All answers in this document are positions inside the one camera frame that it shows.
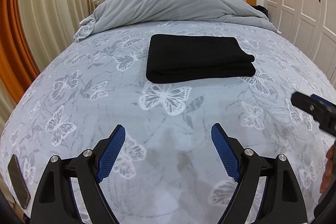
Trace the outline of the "person's right hand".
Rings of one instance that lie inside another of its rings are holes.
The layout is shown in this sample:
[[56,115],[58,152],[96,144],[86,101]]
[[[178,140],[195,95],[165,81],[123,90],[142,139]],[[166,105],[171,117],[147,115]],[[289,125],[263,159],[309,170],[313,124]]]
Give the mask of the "person's right hand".
[[333,172],[333,157],[335,152],[335,145],[333,144],[326,153],[327,163],[325,165],[325,171],[322,176],[321,186],[319,193],[322,194],[331,184],[331,174]]

